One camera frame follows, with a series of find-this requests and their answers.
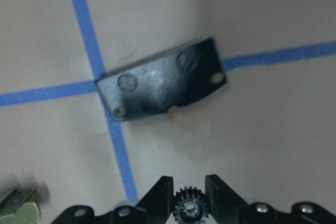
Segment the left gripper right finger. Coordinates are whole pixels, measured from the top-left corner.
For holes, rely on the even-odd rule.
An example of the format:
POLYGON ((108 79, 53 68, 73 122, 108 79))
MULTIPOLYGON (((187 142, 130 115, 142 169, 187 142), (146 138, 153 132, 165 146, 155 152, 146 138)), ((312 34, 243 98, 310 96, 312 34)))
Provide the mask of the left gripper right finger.
POLYGON ((239 223, 239 210, 248 206, 240 195, 217 175, 205 176, 205 195, 216 223, 239 223))

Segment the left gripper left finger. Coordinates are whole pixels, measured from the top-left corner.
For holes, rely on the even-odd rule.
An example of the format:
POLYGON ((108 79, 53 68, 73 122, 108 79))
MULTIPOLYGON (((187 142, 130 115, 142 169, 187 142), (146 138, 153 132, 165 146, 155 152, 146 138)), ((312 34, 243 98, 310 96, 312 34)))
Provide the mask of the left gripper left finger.
POLYGON ((142 223, 166 223, 171 215, 173 177, 162 176, 137 203, 143 216, 142 223))

